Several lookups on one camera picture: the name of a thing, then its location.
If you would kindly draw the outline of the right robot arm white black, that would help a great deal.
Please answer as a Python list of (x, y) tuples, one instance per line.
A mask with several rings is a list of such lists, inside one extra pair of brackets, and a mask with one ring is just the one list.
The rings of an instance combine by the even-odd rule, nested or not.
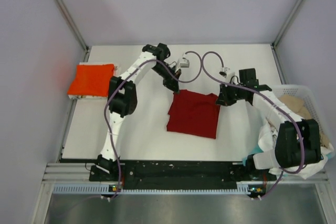
[(239, 71), (239, 84), (232, 83), (235, 73), (224, 67), (220, 75), (217, 105), (231, 106), (244, 100), (265, 117), (266, 123), (259, 132), (260, 153), (248, 155), (245, 174), (258, 179), (266, 169), (304, 167), (323, 159), (320, 147), (319, 124), (304, 119), (281, 102), (266, 84), (259, 84), (254, 68)]

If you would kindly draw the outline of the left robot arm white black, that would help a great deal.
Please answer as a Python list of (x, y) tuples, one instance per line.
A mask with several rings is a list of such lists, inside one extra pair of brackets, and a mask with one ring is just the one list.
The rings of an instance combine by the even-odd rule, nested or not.
[(163, 86), (179, 93), (178, 79), (181, 71), (169, 67), (165, 59), (171, 52), (166, 44), (145, 45), (136, 61), (123, 74), (111, 77), (108, 100), (104, 107), (104, 119), (108, 126), (106, 141), (97, 158), (96, 167), (107, 180), (114, 180), (119, 174), (119, 156), (115, 147), (125, 117), (131, 115), (138, 103), (137, 85), (151, 69), (163, 78)]

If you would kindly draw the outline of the dark red t shirt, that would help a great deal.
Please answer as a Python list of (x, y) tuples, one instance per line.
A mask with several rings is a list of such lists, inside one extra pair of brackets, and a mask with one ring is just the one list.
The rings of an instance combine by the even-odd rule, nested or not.
[(205, 138), (216, 138), (220, 106), (218, 96), (181, 90), (173, 95), (168, 111), (168, 132), (189, 134)]

